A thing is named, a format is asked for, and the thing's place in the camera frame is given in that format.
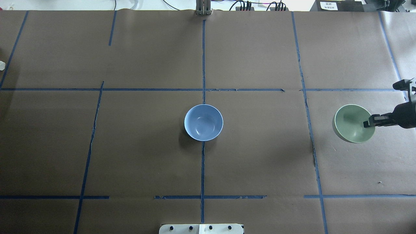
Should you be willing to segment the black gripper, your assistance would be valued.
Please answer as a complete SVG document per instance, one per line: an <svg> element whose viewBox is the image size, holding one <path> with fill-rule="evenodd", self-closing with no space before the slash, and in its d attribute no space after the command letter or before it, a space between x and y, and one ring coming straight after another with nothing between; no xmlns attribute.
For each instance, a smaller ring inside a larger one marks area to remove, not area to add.
<svg viewBox="0 0 416 234"><path fill-rule="evenodd" d="M416 127L416 85L415 78L403 79L392 85L393 89L408 92L408 101L397 105L393 113L373 114L371 120L364 121L364 128L376 126L398 126L404 129Z"/></svg>

